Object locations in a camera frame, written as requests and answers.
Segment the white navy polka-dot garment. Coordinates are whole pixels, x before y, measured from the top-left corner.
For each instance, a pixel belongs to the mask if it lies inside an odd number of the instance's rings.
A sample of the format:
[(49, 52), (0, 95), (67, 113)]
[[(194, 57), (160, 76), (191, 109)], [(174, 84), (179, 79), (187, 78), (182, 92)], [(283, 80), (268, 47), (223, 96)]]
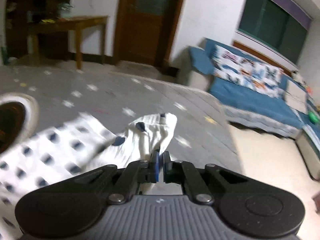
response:
[(171, 113), (150, 114), (113, 134), (95, 117), (81, 113), (60, 127), (51, 127), (1, 155), (1, 239), (22, 235), (14, 215), (17, 202), (31, 191), (95, 168), (125, 168), (164, 152), (177, 125)]

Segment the grey star quilted table cover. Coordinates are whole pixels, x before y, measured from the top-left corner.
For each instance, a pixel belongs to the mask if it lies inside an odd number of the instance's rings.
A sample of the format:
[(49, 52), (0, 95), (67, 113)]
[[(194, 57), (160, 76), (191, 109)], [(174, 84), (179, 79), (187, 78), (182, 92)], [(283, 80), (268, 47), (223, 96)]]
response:
[(144, 77), (67, 68), (1, 67), (1, 93), (20, 92), (39, 104), (35, 132), (79, 113), (113, 133), (147, 114), (172, 113), (177, 126), (168, 150), (197, 167), (212, 163), (240, 172), (240, 162), (219, 101), (195, 88)]

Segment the blue sectional sofa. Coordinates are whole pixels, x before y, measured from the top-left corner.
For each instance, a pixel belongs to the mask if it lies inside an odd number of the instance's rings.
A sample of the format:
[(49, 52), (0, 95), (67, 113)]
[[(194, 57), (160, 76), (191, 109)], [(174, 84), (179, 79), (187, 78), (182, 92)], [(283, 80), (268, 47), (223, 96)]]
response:
[[(217, 98), (223, 105), (229, 122), (295, 139), (310, 176), (319, 180), (319, 123), (311, 123), (308, 117), (309, 111), (319, 117), (319, 111), (317, 111), (306, 85), (303, 84), (302, 77), (297, 71), (292, 71), (290, 75), (283, 72), (277, 98), (260, 94), (214, 75), (212, 55), (216, 45), (222, 46), (236, 55), (265, 63), (236, 47), (207, 38), (204, 40), (203, 46), (189, 47), (188, 49), (190, 59), (188, 85), (205, 90)], [(292, 109), (286, 104), (284, 95), (287, 80), (293, 81), (306, 92), (306, 114)]]

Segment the butterfly print cushion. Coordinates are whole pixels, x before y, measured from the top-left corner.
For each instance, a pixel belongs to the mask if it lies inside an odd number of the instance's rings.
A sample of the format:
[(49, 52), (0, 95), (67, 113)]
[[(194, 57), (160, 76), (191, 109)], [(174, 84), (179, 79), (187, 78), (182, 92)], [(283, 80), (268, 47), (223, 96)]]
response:
[(282, 69), (236, 55), (218, 45), (215, 46), (212, 61), (216, 77), (272, 98), (279, 96)]

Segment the round induction cooktop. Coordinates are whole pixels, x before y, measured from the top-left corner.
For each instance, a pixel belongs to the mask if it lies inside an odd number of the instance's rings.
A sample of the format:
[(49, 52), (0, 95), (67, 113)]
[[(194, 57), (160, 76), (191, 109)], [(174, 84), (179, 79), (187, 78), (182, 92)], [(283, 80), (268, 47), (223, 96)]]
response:
[(1, 153), (28, 139), (37, 127), (39, 104), (23, 93), (1, 95)]

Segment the beige cushion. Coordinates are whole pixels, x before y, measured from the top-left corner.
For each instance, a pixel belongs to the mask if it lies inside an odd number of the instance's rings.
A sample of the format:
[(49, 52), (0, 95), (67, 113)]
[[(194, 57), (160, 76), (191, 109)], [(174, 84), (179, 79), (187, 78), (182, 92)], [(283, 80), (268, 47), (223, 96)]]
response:
[(293, 81), (287, 80), (286, 91), (284, 95), (284, 100), (286, 104), (301, 113), (307, 113), (306, 106), (307, 94), (296, 85)]

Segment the green ball toy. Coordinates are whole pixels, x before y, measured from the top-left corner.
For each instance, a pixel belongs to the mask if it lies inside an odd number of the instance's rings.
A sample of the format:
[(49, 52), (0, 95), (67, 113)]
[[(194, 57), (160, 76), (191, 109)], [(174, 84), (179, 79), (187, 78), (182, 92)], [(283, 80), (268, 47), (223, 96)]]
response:
[(313, 123), (313, 124), (318, 124), (319, 123), (319, 117), (315, 113), (309, 111), (308, 112), (308, 117), (309, 117), (309, 120), (310, 120), (311, 123)]

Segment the brown wooden door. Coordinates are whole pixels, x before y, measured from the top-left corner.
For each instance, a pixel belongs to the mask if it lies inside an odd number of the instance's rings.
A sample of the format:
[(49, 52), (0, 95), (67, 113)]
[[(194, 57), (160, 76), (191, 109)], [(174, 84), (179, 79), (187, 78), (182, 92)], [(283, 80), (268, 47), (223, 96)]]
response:
[(183, 0), (119, 0), (114, 59), (167, 67), (182, 4)]

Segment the dark green window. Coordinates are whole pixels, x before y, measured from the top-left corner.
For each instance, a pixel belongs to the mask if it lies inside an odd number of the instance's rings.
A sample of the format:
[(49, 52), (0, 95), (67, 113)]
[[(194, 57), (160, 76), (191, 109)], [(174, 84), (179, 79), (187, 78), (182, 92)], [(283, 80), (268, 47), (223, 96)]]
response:
[(246, 0), (239, 30), (296, 64), (308, 31), (271, 0)]

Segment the glass jug on table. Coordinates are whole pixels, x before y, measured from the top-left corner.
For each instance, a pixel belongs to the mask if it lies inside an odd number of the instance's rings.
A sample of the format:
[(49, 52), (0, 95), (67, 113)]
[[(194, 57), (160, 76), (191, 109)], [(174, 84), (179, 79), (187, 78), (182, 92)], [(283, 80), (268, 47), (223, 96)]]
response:
[(58, 6), (59, 18), (70, 18), (73, 5), (69, 3), (60, 3)]

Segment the dark wooden shelf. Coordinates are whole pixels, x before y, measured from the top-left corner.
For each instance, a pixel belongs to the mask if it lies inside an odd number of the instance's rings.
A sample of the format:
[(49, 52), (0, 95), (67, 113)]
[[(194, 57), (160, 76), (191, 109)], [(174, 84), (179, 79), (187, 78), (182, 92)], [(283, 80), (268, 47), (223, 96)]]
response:
[(57, 18), (59, 5), (70, 0), (6, 0), (5, 39), (8, 57), (28, 54), (29, 26)]

